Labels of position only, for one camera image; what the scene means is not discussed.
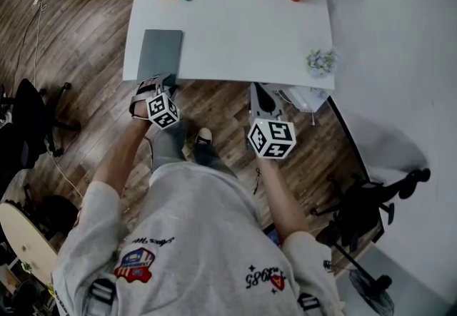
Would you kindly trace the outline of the person's right leg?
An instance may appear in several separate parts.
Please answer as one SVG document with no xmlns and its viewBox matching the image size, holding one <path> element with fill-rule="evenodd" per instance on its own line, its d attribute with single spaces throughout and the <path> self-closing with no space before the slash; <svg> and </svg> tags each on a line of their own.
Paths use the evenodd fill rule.
<svg viewBox="0 0 457 316">
<path fill-rule="evenodd" d="M 237 180 L 236 174 L 219 157 L 212 145 L 212 138 L 209 128 L 201 128 L 197 133 L 193 151 L 197 170 L 202 173 Z"/>
</svg>

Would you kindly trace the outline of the person's left leg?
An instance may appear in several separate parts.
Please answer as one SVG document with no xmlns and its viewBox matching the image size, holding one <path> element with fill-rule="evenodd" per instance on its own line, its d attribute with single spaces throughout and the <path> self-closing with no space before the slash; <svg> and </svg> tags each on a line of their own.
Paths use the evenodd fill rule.
<svg viewBox="0 0 457 316">
<path fill-rule="evenodd" d="M 152 171 L 159 167 L 185 161 L 183 148 L 187 140 L 189 121 L 181 119 L 164 130 L 154 128 L 149 136 L 152 148 Z"/>
</svg>

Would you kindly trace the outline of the grey notebook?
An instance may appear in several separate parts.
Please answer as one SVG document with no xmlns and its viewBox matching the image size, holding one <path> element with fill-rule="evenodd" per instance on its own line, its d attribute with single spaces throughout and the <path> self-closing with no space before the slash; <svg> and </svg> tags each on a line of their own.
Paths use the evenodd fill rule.
<svg viewBox="0 0 457 316">
<path fill-rule="evenodd" d="M 172 73 L 177 77 L 183 36 L 180 30 L 145 30 L 136 82 L 141 83 L 163 73 Z"/>
</svg>

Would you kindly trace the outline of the black floor fan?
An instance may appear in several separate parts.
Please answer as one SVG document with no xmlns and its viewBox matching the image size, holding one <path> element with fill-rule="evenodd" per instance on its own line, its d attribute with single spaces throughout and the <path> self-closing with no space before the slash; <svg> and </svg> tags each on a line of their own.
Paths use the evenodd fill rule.
<svg viewBox="0 0 457 316">
<path fill-rule="evenodd" d="M 390 295 L 386 292 L 392 284 L 392 279 L 387 275 L 382 275 L 375 279 L 337 244 L 335 237 L 330 237 L 327 242 L 335 246 L 354 266 L 354 269 L 349 270 L 349 280 L 366 304 L 378 316 L 393 316 L 395 305 Z"/>
</svg>

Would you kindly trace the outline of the black office chair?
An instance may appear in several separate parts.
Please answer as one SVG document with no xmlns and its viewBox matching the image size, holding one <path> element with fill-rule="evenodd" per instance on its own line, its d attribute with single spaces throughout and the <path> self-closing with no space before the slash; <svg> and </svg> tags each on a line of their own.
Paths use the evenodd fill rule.
<svg viewBox="0 0 457 316">
<path fill-rule="evenodd" d="M 71 83 L 65 82 L 56 98 L 46 105 L 43 100 L 46 94 L 45 89 L 37 91 L 26 78 L 19 84 L 12 103 L 12 121 L 23 135 L 30 151 L 41 155 L 49 149 L 53 157 L 60 157 L 63 155 L 64 149 L 56 147 L 53 129 L 60 128 L 71 132 L 81 130 L 81 124 L 78 121 L 69 125 L 59 121 L 56 117 L 59 101 L 64 91 L 70 89 Z"/>
<path fill-rule="evenodd" d="M 31 151 L 13 123 L 0 128 L 0 182 L 10 182 L 23 169 L 34 167 Z"/>
<path fill-rule="evenodd" d="M 390 184 L 372 182 L 353 174 L 353 184 L 342 191 L 337 180 L 331 176 L 328 181 L 333 184 L 339 202 L 330 208 L 317 211 L 313 208 L 311 214 L 321 216 L 333 214 L 333 220 L 316 236 L 318 242 L 329 247 L 338 240 L 342 246 L 351 252 L 357 250 L 358 239 L 373 230 L 379 222 L 379 210 L 388 214 L 388 224 L 393 222 L 395 205 L 390 202 L 395 196 L 401 200 L 410 198 L 419 183 L 426 183 L 431 177 L 428 168 L 415 169 L 403 179 Z"/>
</svg>

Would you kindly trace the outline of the person's right forearm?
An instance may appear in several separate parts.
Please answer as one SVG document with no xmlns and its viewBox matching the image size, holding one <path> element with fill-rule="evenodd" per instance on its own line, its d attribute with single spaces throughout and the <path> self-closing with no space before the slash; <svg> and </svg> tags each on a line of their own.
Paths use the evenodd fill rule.
<svg viewBox="0 0 457 316">
<path fill-rule="evenodd" d="M 283 243 L 293 233 L 308 232 L 304 211 L 286 184 L 277 162 L 265 158 L 257 158 L 256 162 L 280 242 Z"/>
</svg>

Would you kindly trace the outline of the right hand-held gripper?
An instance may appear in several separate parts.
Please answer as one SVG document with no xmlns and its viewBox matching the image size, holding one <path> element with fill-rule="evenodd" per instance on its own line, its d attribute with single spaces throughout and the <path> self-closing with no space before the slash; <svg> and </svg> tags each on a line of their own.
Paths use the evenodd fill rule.
<svg viewBox="0 0 457 316">
<path fill-rule="evenodd" d="M 286 116 L 281 99 L 269 83 L 250 85 L 249 110 L 255 119 L 247 138 L 257 157 L 284 159 L 296 145 L 296 133 L 292 122 L 271 120 Z"/>
</svg>

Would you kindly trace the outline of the black round stool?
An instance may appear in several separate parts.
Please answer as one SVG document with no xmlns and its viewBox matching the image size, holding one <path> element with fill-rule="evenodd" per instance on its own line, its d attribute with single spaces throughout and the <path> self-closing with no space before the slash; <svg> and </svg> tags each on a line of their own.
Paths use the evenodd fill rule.
<svg viewBox="0 0 457 316">
<path fill-rule="evenodd" d="M 47 228 L 44 237 L 52 239 L 57 233 L 68 235 L 76 222 L 79 209 L 60 195 L 45 197 L 37 206 L 38 222 Z"/>
</svg>

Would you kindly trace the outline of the person's left hand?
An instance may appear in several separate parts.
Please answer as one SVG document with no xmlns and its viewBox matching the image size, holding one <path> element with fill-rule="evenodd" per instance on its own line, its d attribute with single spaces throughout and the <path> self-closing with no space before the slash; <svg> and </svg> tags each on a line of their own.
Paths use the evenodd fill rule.
<svg viewBox="0 0 457 316">
<path fill-rule="evenodd" d="M 138 87 L 136 94 L 131 98 L 129 112 L 133 118 L 148 120 L 149 114 L 146 100 L 156 96 L 156 79 L 145 80 Z"/>
</svg>

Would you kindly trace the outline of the small blue flower arrangement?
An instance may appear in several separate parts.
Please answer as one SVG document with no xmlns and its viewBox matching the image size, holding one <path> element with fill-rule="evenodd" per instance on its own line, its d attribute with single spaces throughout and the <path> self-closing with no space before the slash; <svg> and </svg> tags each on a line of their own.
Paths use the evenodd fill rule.
<svg viewBox="0 0 457 316">
<path fill-rule="evenodd" d="M 328 51 L 311 50 L 306 57 L 307 71 L 316 78 L 334 73 L 337 63 L 338 54 L 335 49 Z"/>
</svg>

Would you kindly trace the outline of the person's left forearm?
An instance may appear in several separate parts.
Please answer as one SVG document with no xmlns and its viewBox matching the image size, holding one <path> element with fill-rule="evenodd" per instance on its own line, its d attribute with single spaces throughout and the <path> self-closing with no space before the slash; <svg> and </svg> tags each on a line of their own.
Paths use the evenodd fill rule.
<svg viewBox="0 0 457 316">
<path fill-rule="evenodd" d="M 107 184 L 121 196 L 132 171 L 136 153 L 150 127 L 149 121 L 132 118 L 103 157 L 93 181 Z"/>
</svg>

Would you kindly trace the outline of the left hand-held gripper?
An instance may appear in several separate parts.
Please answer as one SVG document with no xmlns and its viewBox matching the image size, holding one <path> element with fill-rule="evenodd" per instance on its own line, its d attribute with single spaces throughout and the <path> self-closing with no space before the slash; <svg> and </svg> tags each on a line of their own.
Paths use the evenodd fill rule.
<svg viewBox="0 0 457 316">
<path fill-rule="evenodd" d="M 163 73 L 151 78 L 156 79 L 156 96 L 146 100 L 148 121 L 159 129 L 166 129 L 180 120 L 179 109 L 172 100 L 178 89 L 176 76 L 172 73 Z"/>
</svg>

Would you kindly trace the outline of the white box device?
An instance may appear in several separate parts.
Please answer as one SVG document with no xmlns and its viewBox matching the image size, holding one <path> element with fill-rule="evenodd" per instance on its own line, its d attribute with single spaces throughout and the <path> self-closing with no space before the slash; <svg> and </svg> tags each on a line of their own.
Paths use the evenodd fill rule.
<svg viewBox="0 0 457 316">
<path fill-rule="evenodd" d="M 299 111 L 309 113 L 316 113 L 329 97 L 324 89 L 306 86 L 291 86 L 278 92 Z"/>
</svg>

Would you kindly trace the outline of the white table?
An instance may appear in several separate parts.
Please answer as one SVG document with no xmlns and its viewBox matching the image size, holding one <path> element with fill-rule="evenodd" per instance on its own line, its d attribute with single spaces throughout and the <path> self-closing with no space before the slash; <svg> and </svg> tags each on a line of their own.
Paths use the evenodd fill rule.
<svg viewBox="0 0 457 316">
<path fill-rule="evenodd" d="M 123 78 L 137 76 L 147 29 L 180 30 L 181 79 L 248 81 L 332 90 L 307 71 L 311 50 L 332 48 L 327 0 L 134 0 Z"/>
</svg>

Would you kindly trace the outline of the person's leg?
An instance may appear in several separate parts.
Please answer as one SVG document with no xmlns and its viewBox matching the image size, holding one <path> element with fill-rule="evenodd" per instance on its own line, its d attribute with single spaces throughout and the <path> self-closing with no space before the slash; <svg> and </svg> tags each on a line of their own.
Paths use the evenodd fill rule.
<svg viewBox="0 0 457 316">
<path fill-rule="evenodd" d="M 219 157 L 212 145 L 212 138 L 209 128 L 201 128 L 197 133 L 193 151 L 197 170 L 202 173 L 237 180 L 236 174 Z"/>
<path fill-rule="evenodd" d="M 152 171 L 159 167 L 185 161 L 183 148 L 187 140 L 189 121 L 181 119 L 164 130 L 154 128 L 149 136 L 152 148 Z"/>
</svg>

